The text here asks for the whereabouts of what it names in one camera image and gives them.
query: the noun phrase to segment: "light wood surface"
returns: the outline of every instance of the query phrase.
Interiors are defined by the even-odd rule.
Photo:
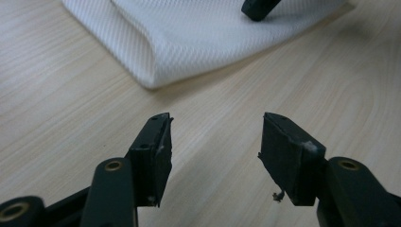
[[[173,169],[140,226],[319,226],[316,206],[272,201],[256,158],[264,112],[401,195],[401,1],[349,4],[296,39],[150,91],[60,1],[0,1],[0,202],[79,191],[163,112],[175,118]]]

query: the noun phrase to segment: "black object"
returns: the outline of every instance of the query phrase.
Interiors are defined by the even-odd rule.
[[[401,198],[388,193],[363,164],[324,159],[325,147],[290,119],[265,113],[259,158],[294,205],[314,204],[327,227],[400,227]]]
[[[253,21],[263,20],[281,0],[245,0],[241,11]]]
[[[148,120],[125,158],[99,164],[92,185],[44,208],[38,197],[0,205],[1,227],[138,226],[138,206],[160,205],[171,171],[172,118]]]

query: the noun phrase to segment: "cloth fold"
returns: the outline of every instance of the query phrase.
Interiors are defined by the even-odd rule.
[[[319,22],[344,0],[283,0],[262,22],[243,0],[63,0],[147,88],[239,61]]]

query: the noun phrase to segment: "textured white fabric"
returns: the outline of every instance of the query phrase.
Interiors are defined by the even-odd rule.
[[[262,22],[243,0],[63,0],[132,73],[157,88],[239,61],[301,32],[344,0],[283,0]]]

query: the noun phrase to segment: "ribbed fabric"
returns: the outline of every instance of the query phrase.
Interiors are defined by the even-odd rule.
[[[282,0],[262,22],[243,0],[63,0],[145,87],[220,68],[278,44],[344,0]]]

